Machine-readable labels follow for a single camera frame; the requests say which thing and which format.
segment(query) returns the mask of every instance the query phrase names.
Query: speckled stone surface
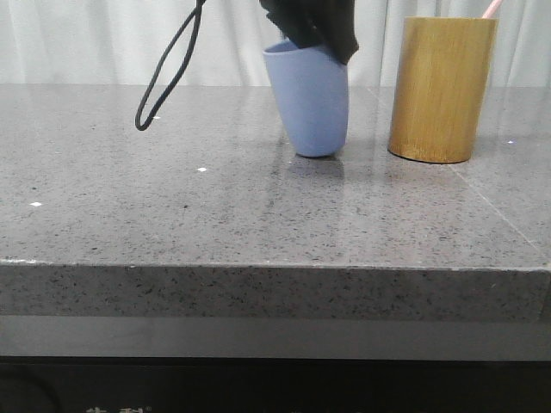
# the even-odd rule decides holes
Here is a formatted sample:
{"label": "speckled stone surface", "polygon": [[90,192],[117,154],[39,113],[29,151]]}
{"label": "speckled stone surface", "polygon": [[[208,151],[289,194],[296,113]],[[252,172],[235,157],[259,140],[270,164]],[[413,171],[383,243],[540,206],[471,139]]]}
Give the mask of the speckled stone surface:
{"label": "speckled stone surface", "polygon": [[491,90],[452,166],[387,152],[391,89],[352,91],[323,160],[295,156],[268,88],[177,89],[146,133],[142,92],[0,86],[0,313],[550,313],[549,89]]}

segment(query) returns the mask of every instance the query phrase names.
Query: wooden cylinder container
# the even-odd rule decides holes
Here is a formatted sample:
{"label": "wooden cylinder container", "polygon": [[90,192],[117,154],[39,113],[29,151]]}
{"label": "wooden cylinder container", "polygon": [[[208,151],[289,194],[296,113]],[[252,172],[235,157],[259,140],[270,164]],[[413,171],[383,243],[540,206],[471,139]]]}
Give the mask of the wooden cylinder container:
{"label": "wooden cylinder container", "polygon": [[408,17],[388,150],[430,163],[471,157],[497,20]]}

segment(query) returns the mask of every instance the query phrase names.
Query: black cord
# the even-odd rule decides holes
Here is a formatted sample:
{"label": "black cord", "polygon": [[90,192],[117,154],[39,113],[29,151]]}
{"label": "black cord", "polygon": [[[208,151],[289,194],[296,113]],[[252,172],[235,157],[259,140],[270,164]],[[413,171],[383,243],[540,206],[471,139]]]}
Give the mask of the black cord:
{"label": "black cord", "polygon": [[[136,119],[135,119],[135,125],[136,125],[136,128],[138,128],[138,130],[144,131],[149,127],[149,125],[151,125],[151,123],[153,122],[153,117],[157,114],[158,110],[161,108],[166,98],[169,97],[172,90],[176,87],[176,85],[182,78],[183,73],[188,68],[189,61],[191,60],[191,56],[193,55],[193,51],[195,49],[195,43],[197,42],[197,37],[199,36],[199,29],[201,28],[202,8],[203,8],[203,4],[206,1],[207,0],[197,0],[194,10],[189,14],[186,21],[178,29],[178,31],[176,32],[176,35],[172,38],[169,45],[166,47],[166,50],[164,51],[163,56],[161,56],[161,59],[158,61],[157,69],[155,69],[152,80],[149,82],[149,86],[147,87],[147,90],[145,91],[144,96],[141,98],[141,102],[139,103],[139,106],[138,106],[138,112],[136,113]],[[176,44],[178,39],[180,39],[180,36],[182,35],[186,27],[194,18],[195,18],[195,21],[194,21],[193,31],[191,33],[191,38],[189,39],[189,43],[188,43],[188,51],[186,52],[186,55],[183,58],[182,65],[180,66],[180,69],[178,69],[178,72],[176,73],[176,75],[170,81],[169,85],[163,91],[161,96],[157,99],[157,101],[153,105],[151,112],[147,115],[145,122],[142,124],[141,115],[144,111],[144,107],[145,107],[145,104],[147,103],[147,99],[149,99],[149,95],[153,90],[153,86],[155,86],[155,83],[157,82],[158,75],[161,69],[163,68],[164,61],[170,54],[172,47],[174,47],[174,45]]]}

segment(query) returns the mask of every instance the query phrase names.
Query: white backdrop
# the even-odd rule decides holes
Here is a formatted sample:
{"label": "white backdrop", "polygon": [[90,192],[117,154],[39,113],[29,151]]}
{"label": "white backdrop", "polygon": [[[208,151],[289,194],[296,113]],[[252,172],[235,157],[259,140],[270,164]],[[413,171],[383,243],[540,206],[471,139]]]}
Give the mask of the white backdrop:
{"label": "white backdrop", "polygon": [[[356,0],[355,85],[392,86],[407,15],[479,16],[489,0]],[[195,0],[0,0],[0,83],[148,83]],[[258,0],[207,0],[182,84],[268,85],[279,33]],[[551,86],[551,0],[505,0],[491,82]],[[167,83],[187,43],[167,62]]]}

